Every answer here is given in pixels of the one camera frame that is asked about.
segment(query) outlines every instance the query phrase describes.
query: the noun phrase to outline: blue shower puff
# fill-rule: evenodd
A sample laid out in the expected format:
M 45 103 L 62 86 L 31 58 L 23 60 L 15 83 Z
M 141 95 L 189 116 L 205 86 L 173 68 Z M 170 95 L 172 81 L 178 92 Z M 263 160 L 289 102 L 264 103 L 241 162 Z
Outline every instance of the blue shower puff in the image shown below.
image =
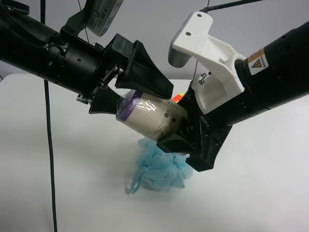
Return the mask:
M 183 181 L 193 173 L 193 169 L 185 162 L 188 156 L 165 153 L 147 138 L 140 139 L 138 145 L 143 148 L 143 153 L 136 161 L 138 170 L 132 180 L 131 193 L 140 188 L 142 179 L 158 191 L 184 188 Z

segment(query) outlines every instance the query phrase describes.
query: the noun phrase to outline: label on container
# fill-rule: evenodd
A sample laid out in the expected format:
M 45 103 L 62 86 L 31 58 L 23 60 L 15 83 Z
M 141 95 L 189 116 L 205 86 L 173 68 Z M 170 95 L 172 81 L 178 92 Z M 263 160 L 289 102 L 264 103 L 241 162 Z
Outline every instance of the label on container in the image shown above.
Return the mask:
M 256 53 L 253 53 L 251 56 L 249 56 L 248 66 L 252 76 L 263 71 L 269 66 L 264 53 L 264 48 L 260 49 Z

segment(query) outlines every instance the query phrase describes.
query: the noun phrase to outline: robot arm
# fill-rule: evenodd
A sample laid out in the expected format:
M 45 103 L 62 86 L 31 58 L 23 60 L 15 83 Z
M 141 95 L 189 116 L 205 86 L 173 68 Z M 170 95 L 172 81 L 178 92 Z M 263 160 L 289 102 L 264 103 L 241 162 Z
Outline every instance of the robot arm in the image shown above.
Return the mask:
M 172 83 L 141 42 L 117 34 L 104 48 L 77 37 L 85 27 L 104 34 L 122 1 L 100 2 L 87 0 L 58 33 L 28 17 L 27 6 L 2 0 L 0 59 L 76 92 L 78 101 L 90 104 L 90 114 L 116 114 L 120 96 L 108 87 L 116 76 L 117 88 L 170 99 Z M 211 24 L 206 13 L 192 13 L 171 43 L 171 65 L 182 67 L 194 56 L 210 73 L 195 77 L 179 102 L 188 118 L 157 141 L 165 152 L 190 154 L 187 163 L 197 171 L 213 168 L 233 124 L 309 93 L 309 22 L 249 58 L 211 37 Z

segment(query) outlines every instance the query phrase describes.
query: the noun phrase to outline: yellow warning sticker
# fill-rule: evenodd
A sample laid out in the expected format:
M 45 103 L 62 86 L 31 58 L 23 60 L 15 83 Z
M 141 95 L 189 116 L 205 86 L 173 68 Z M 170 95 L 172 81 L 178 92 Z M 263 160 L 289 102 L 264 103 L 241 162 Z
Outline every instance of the yellow warning sticker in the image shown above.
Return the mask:
M 269 66 L 263 48 L 248 57 L 248 66 L 252 76 Z

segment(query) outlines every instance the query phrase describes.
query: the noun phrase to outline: purple tape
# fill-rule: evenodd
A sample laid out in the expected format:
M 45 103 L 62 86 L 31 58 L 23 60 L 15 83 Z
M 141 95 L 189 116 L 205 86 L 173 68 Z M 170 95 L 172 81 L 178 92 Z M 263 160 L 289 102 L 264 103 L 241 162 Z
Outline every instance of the purple tape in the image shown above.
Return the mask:
M 140 98 L 143 95 L 143 92 L 134 90 L 133 95 L 125 96 L 125 98 L 120 103 L 118 112 L 117 112 L 117 120 L 121 122 L 125 122 L 130 114 L 133 112 L 137 104 L 140 102 Z

